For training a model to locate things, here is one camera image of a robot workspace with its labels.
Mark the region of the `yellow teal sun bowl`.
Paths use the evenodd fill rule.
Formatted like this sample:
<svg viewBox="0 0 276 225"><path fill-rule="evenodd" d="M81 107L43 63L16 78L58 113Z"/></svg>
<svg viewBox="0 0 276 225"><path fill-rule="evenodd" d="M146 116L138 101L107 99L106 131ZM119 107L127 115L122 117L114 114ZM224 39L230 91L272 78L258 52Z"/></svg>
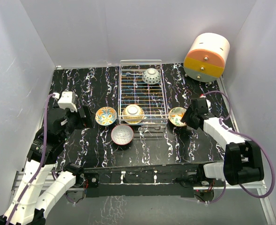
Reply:
<svg viewBox="0 0 276 225"><path fill-rule="evenodd" d="M144 111L138 105L128 105L122 111L122 119L128 124L138 124L144 119Z"/></svg>

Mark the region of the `blue patterned bowl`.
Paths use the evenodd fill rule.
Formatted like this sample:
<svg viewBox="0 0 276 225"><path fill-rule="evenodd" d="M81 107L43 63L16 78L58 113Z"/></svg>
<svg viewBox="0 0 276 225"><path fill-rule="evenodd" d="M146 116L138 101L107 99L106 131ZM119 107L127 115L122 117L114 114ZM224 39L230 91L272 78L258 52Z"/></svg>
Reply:
<svg viewBox="0 0 276 225"><path fill-rule="evenodd" d="M155 68L148 68L143 72L142 80L149 85L158 84L161 82L161 75Z"/></svg>

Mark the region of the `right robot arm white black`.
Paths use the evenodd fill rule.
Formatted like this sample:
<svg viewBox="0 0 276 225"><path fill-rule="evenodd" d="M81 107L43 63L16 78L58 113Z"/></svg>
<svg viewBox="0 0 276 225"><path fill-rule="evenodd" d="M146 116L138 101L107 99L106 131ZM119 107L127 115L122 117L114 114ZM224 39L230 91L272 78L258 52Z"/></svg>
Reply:
<svg viewBox="0 0 276 225"><path fill-rule="evenodd" d="M206 98L193 99L181 122L195 130L200 128L225 151L222 162L199 166L196 178L200 185L207 186L213 179L227 181L230 185L263 180L264 169L258 144L235 134L222 118L210 113Z"/></svg>

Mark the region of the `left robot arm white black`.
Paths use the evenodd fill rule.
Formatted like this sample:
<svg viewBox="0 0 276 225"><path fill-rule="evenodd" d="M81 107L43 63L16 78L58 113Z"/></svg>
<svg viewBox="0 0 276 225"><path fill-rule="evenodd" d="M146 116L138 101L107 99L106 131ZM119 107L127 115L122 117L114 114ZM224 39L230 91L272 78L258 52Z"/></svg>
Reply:
<svg viewBox="0 0 276 225"><path fill-rule="evenodd" d="M76 112L59 107L47 111L44 125L37 131L28 152L18 190L7 211L0 216L0 225L44 225L51 209L69 188L83 185L84 169L69 163L48 189L42 191L68 137L75 130L93 128L93 117L87 105Z"/></svg>

